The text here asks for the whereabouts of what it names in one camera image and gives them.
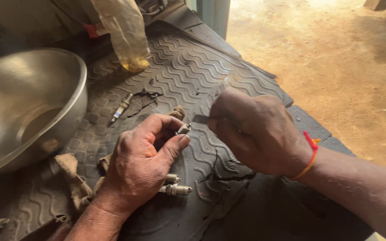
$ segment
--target hand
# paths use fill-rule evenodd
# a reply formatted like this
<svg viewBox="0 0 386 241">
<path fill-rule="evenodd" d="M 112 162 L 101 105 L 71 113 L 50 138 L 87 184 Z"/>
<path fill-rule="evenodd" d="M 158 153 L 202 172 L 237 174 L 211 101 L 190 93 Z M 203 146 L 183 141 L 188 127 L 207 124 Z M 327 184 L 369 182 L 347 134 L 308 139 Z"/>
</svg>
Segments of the hand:
<svg viewBox="0 0 386 241">
<path fill-rule="evenodd" d="M 174 158 L 189 145 L 189 136 L 175 135 L 182 125 L 172 116 L 152 114 L 121 133 L 93 203 L 111 213 L 133 212 L 156 195 Z"/>
<path fill-rule="evenodd" d="M 208 126 L 240 162 L 261 173 L 293 178 L 312 157 L 276 96 L 253 98 L 228 88 L 212 105 Z"/>
</svg>

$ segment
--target red thread bracelet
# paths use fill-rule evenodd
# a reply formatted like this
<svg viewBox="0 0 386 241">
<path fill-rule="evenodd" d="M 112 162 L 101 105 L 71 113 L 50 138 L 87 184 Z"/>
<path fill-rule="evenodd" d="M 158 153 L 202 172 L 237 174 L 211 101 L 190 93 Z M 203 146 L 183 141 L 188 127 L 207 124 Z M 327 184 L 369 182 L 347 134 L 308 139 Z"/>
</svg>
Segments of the red thread bracelet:
<svg viewBox="0 0 386 241">
<path fill-rule="evenodd" d="M 303 169 L 303 171 L 301 173 L 299 173 L 296 177 L 291 178 L 292 181 L 303 176 L 312 167 L 312 165 L 315 162 L 315 159 L 317 158 L 318 143 L 321 141 L 320 139 L 311 139 L 309 134 L 306 131 L 303 131 L 303 134 L 304 134 L 306 140 L 308 140 L 310 147 L 312 148 L 312 151 L 313 151 L 312 158 L 310 159 L 308 165 L 305 167 L 305 169 Z"/>
</svg>

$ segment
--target dust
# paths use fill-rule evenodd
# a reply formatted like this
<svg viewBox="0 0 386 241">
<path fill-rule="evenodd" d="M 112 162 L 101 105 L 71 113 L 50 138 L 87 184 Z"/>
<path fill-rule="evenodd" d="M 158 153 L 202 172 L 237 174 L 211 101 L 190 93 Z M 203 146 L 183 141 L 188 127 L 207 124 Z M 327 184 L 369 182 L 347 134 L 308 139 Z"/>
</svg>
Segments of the dust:
<svg viewBox="0 0 386 241">
<path fill-rule="evenodd" d="M 386 20 L 365 0 L 232 0 L 227 42 L 358 157 L 386 165 Z"/>
</svg>

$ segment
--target sandy ground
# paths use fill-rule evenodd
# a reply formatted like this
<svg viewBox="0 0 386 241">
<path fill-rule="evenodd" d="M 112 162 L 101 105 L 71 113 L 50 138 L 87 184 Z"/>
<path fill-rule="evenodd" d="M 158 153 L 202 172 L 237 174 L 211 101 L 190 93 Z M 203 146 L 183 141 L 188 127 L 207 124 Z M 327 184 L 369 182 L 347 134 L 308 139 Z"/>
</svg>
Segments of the sandy ground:
<svg viewBox="0 0 386 241">
<path fill-rule="evenodd" d="M 232 0 L 227 42 L 358 157 L 386 165 L 386 20 L 365 0 Z"/>
</svg>

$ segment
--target metal basin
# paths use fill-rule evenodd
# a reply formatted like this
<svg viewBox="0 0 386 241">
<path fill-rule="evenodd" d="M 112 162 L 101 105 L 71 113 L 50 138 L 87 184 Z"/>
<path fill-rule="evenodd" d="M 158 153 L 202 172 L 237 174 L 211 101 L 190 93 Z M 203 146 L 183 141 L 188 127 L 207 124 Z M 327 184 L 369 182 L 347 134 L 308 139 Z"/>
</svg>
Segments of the metal basin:
<svg viewBox="0 0 386 241">
<path fill-rule="evenodd" d="M 86 112 L 86 65 L 77 55 L 35 49 L 0 58 L 0 173 L 56 151 Z"/>
</svg>

